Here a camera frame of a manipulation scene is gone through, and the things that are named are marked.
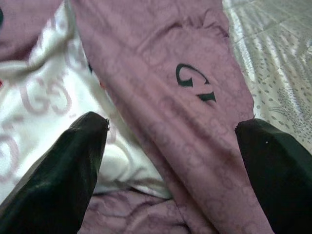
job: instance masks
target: bedsheet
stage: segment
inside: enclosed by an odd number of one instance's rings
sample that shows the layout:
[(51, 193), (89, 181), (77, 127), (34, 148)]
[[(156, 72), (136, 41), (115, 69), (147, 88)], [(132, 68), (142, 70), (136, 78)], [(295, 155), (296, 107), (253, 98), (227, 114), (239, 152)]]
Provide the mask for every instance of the bedsheet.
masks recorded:
[(256, 118), (312, 152), (312, 1), (223, 0)]

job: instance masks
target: bed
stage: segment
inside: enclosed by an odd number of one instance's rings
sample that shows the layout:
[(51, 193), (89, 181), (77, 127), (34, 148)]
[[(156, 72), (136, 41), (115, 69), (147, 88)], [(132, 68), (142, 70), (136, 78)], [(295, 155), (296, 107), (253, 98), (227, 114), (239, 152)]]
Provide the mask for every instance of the bed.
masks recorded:
[[(70, 123), (94, 111), (112, 124), (106, 152), (120, 134), (141, 156), (125, 160), (119, 169), (132, 173), (117, 181), (109, 178), (123, 162), (113, 151), (115, 163), (105, 157), (97, 185), (100, 177), (113, 185), (97, 187), (101, 194), (85, 207), (78, 233), (273, 233), (235, 130), (260, 118), (312, 151), (312, 4), (194, 2), (3, 4), (0, 97), (7, 98), (8, 112), (14, 100), (19, 114), (0, 113), (0, 160), (6, 163), (0, 182), (9, 183), (7, 194)], [(33, 89), (29, 96), (26, 87)], [(29, 143), (23, 151), (36, 126), (53, 132), (41, 137), (36, 129), (32, 142), (45, 145), (35, 153)], [(22, 156), (29, 161), (21, 170)]]
[(312, 152), (310, 0), (224, 0), (253, 112)]

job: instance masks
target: white garment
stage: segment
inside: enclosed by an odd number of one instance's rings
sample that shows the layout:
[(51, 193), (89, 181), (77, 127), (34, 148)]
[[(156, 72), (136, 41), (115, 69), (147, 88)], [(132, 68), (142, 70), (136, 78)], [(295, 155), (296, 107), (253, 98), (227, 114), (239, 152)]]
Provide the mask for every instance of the white garment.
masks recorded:
[(95, 192), (131, 186), (170, 198), (158, 171), (90, 73), (68, 1), (47, 22), (28, 61), (0, 63), (0, 80), (0, 203), (62, 132), (89, 111), (110, 120)]

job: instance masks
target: pink garment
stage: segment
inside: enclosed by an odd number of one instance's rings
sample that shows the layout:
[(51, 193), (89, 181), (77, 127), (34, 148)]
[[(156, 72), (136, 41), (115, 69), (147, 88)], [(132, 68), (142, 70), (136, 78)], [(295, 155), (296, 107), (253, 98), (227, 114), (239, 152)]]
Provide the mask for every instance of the pink garment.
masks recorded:
[[(4, 3), (0, 61), (25, 58), (60, 2)], [(174, 197), (94, 197), (80, 233), (273, 233), (234, 132), (253, 117), (253, 101), (229, 49), (221, 0), (72, 4), (91, 66)]]

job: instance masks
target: clothing pile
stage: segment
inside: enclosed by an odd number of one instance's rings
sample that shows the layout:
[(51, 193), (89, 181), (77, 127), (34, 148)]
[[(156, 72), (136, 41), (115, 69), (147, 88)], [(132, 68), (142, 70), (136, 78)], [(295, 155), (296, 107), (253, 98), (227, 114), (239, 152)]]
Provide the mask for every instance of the clothing pile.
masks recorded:
[(253, 119), (221, 0), (0, 7), (0, 234), (307, 227), (312, 157)]

